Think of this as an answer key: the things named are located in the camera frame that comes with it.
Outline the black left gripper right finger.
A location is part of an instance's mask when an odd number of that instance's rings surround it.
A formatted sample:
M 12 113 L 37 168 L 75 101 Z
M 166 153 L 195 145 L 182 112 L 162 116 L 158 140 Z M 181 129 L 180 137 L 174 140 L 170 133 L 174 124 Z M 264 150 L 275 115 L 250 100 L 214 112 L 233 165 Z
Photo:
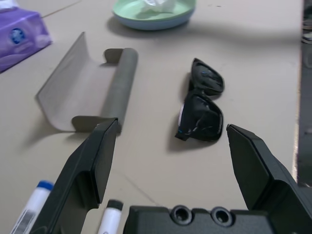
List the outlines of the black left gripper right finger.
M 254 133 L 226 128 L 235 178 L 250 211 L 268 215 L 277 234 L 312 232 L 312 190 L 300 187 Z

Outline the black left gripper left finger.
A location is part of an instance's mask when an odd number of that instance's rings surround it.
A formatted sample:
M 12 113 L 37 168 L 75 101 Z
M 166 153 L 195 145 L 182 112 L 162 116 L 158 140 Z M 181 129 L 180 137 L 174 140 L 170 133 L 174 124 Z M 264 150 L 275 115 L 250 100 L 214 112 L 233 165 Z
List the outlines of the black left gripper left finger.
M 31 232 L 79 234 L 87 213 L 103 202 L 115 148 L 118 120 L 98 124 L 69 156 Z

